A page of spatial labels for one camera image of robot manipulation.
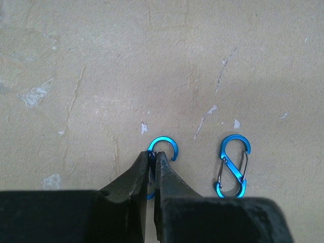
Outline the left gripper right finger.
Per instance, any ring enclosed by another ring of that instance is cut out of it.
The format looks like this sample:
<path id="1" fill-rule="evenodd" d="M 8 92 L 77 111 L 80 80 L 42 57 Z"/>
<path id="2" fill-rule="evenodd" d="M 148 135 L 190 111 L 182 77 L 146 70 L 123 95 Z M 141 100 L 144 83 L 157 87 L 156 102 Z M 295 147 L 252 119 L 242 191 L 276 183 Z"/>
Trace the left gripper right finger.
<path id="1" fill-rule="evenodd" d="M 160 242 L 293 242 L 278 205 L 267 198 L 203 197 L 156 155 L 154 223 Z"/>

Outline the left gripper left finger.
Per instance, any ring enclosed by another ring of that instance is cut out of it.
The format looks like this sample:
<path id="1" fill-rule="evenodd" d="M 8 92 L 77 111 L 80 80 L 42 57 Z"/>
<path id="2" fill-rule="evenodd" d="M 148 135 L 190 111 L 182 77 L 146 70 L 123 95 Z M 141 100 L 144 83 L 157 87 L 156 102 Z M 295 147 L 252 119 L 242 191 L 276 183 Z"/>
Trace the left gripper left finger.
<path id="1" fill-rule="evenodd" d="M 100 190 L 1 192 L 1 242 L 144 242 L 148 153 Z"/>

